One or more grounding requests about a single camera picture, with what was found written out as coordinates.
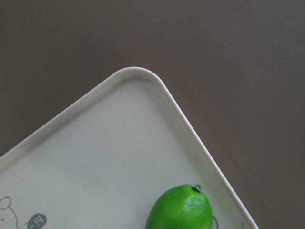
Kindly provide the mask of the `green lime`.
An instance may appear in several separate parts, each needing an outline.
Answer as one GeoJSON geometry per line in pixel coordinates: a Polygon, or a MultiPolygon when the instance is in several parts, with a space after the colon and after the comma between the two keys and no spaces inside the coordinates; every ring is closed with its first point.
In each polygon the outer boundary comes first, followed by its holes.
{"type": "Polygon", "coordinates": [[[164,192],[153,205],[147,229],[211,229],[213,211],[201,185],[180,185],[164,192]]]}

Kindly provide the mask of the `white rabbit tray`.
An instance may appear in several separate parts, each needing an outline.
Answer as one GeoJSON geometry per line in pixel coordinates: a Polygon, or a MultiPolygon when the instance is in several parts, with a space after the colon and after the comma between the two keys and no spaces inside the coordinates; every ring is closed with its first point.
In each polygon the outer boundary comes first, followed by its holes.
{"type": "Polygon", "coordinates": [[[199,184],[215,229],[255,229],[162,80],[121,69],[0,159],[3,229],[143,229],[157,198],[199,184]]]}

